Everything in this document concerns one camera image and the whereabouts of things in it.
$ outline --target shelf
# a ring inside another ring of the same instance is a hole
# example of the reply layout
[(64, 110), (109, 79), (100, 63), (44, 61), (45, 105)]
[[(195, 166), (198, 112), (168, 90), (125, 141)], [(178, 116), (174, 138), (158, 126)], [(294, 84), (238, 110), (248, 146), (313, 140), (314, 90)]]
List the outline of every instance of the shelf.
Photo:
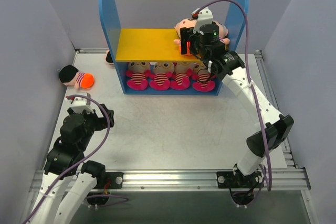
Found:
[(128, 29), (122, 28), (116, 62), (174, 61), (198, 62), (193, 56), (181, 55), (175, 29)]

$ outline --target plush toy foot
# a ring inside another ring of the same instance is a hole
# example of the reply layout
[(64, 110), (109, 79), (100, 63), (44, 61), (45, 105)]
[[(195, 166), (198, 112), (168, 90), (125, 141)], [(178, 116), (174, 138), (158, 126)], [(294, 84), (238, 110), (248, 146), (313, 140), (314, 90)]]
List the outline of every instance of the plush toy foot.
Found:
[(199, 92), (210, 92), (215, 88), (215, 82), (209, 81), (205, 87), (202, 87), (201, 83), (195, 82), (193, 88)]
[(149, 83), (149, 86), (151, 86), (152, 89), (163, 91), (163, 90), (167, 90), (170, 87), (170, 81), (165, 80), (162, 85), (158, 85), (157, 82), (151, 81)]
[(185, 90), (189, 88), (190, 80), (187, 77), (182, 78), (182, 83), (179, 85), (176, 81), (172, 81), (170, 87), (175, 90)]
[(134, 90), (145, 90), (148, 87), (148, 81), (142, 80), (140, 84), (136, 84), (134, 81), (127, 81), (127, 86)]

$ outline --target table surface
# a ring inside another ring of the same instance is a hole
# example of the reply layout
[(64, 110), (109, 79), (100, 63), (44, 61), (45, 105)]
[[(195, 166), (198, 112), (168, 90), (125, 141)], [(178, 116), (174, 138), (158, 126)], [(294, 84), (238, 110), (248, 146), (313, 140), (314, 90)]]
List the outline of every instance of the table surface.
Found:
[[(264, 92), (254, 55), (249, 63), (254, 82)], [(217, 97), (124, 95), (104, 54), (78, 54), (74, 65), (94, 75), (91, 97), (114, 110), (115, 126), (91, 157), (106, 169), (232, 169), (247, 149), (246, 138), (255, 133), (250, 116), (225, 86)], [(66, 95), (80, 92), (68, 87)], [(61, 106), (50, 149), (69, 105), (64, 101)], [(99, 145), (105, 132), (94, 133), (85, 154)], [(281, 147), (271, 153), (271, 162), (272, 168), (287, 168)]]

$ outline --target stuffed doll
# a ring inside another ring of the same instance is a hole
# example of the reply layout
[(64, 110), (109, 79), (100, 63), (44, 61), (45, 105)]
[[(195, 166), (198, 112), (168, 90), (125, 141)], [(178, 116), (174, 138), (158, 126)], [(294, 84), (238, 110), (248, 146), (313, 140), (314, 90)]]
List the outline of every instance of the stuffed doll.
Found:
[(178, 62), (175, 65), (170, 87), (175, 90), (185, 90), (190, 86), (190, 76), (193, 74), (193, 62)]
[(67, 65), (62, 68), (58, 75), (60, 81), (66, 86), (90, 89), (94, 84), (94, 77), (90, 73), (79, 72), (73, 65)]
[(114, 62), (110, 53), (110, 50), (106, 51), (106, 57), (105, 57), (105, 61), (108, 65), (114, 66)]
[(147, 77), (151, 73), (149, 62), (128, 63), (126, 76), (131, 78), (127, 81), (127, 86), (134, 90), (145, 90), (148, 87)]
[(153, 68), (154, 74), (150, 75), (153, 79), (149, 85), (155, 90), (167, 90), (170, 87), (169, 78), (173, 75), (174, 64), (171, 62), (158, 62)]
[(193, 88), (199, 92), (209, 92), (215, 88), (215, 82), (209, 79), (210, 73), (203, 63), (196, 63), (192, 79), (196, 82), (193, 83)]
[[(197, 20), (196, 19), (184, 19), (182, 21), (180, 21), (179, 23), (176, 24), (175, 26), (175, 30), (177, 32), (178, 37), (180, 38), (180, 29), (185, 27), (185, 28), (190, 28), (190, 27), (194, 27), (196, 25)], [(228, 45), (230, 43), (229, 38), (225, 38), (228, 33), (229, 30), (223, 26), (221, 23), (214, 21), (218, 26), (219, 26), (219, 39), (222, 43)], [(175, 39), (174, 43), (180, 46), (180, 51), (181, 51), (181, 40), (180, 39)], [(190, 55), (189, 53), (189, 47), (187, 47), (187, 55)]]

